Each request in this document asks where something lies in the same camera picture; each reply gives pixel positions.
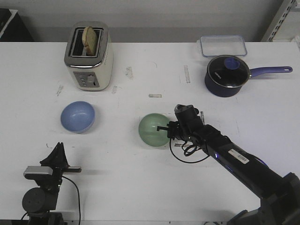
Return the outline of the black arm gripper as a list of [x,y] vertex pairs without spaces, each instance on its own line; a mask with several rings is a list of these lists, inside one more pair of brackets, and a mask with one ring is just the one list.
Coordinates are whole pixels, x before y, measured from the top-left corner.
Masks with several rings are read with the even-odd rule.
[[[63,166],[57,166],[61,161],[60,151]],[[39,182],[41,188],[59,188],[65,173],[80,173],[82,171],[80,166],[68,165],[63,142],[58,142],[52,152],[45,159],[40,161],[40,164],[42,167],[52,169],[52,173],[50,175],[44,175],[43,179]]]
[[165,130],[167,131],[167,137],[170,139],[178,139],[186,141],[187,137],[183,133],[183,129],[180,127],[179,122],[170,121],[167,127],[157,126],[157,131]]

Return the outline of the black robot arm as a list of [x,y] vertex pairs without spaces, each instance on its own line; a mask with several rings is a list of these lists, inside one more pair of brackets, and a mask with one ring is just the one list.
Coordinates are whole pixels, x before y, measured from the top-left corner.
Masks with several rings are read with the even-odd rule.
[[40,161],[40,166],[28,166],[23,176],[34,180],[37,187],[28,190],[22,199],[22,207],[29,217],[29,225],[66,225],[61,212],[55,212],[62,179],[71,183],[63,173],[80,173],[79,166],[70,166],[64,144],[58,142],[52,152]]
[[300,223],[300,179],[290,172],[282,177],[256,156],[247,153],[211,125],[200,125],[194,132],[179,122],[169,122],[170,139],[192,142],[214,158],[260,199],[260,207],[243,210],[229,225],[298,225]]

